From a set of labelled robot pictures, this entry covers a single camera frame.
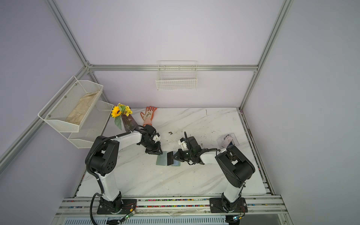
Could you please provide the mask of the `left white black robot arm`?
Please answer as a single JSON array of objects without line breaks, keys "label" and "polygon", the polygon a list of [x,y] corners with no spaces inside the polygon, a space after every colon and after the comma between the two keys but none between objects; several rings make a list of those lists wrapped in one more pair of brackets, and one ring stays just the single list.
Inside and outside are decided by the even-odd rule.
[{"label": "left white black robot arm", "polygon": [[86,171],[94,176],[99,187],[100,210],[106,210],[111,214],[127,209],[122,200],[122,194],[115,180],[113,170],[117,164],[119,150],[127,148],[133,144],[141,145],[145,148],[145,153],[149,155],[161,155],[160,134],[151,125],[136,125],[129,132],[105,137],[98,136],[86,159]]}]

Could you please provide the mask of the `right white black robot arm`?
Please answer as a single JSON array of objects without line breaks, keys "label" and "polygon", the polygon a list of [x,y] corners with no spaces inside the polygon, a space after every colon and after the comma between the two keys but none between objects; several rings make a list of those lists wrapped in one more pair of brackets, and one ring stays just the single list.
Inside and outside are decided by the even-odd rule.
[{"label": "right white black robot arm", "polygon": [[201,148],[193,136],[184,134],[180,139],[181,146],[173,155],[168,154],[168,159],[186,162],[188,165],[217,164],[223,172],[227,185],[221,197],[210,198],[212,213],[247,213],[248,207],[242,191],[246,181],[255,173],[255,167],[250,160],[235,146],[220,150],[216,148]]}]

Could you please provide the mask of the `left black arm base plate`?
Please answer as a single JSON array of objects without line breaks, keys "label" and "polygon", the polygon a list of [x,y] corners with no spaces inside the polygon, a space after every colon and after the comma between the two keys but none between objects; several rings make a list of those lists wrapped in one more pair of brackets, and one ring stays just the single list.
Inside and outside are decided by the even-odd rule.
[{"label": "left black arm base plate", "polygon": [[99,201],[97,209],[98,215],[126,215],[131,210],[135,210],[137,206],[136,199],[118,199],[113,202],[107,201],[103,198]]}]

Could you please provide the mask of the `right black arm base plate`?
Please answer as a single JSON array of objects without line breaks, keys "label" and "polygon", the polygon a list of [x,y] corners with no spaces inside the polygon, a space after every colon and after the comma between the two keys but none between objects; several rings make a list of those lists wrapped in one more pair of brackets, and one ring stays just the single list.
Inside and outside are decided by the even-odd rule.
[{"label": "right black arm base plate", "polygon": [[239,197],[235,202],[229,202],[225,197],[210,198],[211,213],[247,213],[245,198]]}]

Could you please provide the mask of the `black credit card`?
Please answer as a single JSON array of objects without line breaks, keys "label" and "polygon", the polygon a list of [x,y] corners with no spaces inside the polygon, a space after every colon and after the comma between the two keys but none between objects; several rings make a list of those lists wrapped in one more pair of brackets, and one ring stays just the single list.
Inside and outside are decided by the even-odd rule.
[{"label": "black credit card", "polygon": [[174,164],[173,151],[167,153],[166,159],[167,159],[167,166],[171,166]]}]

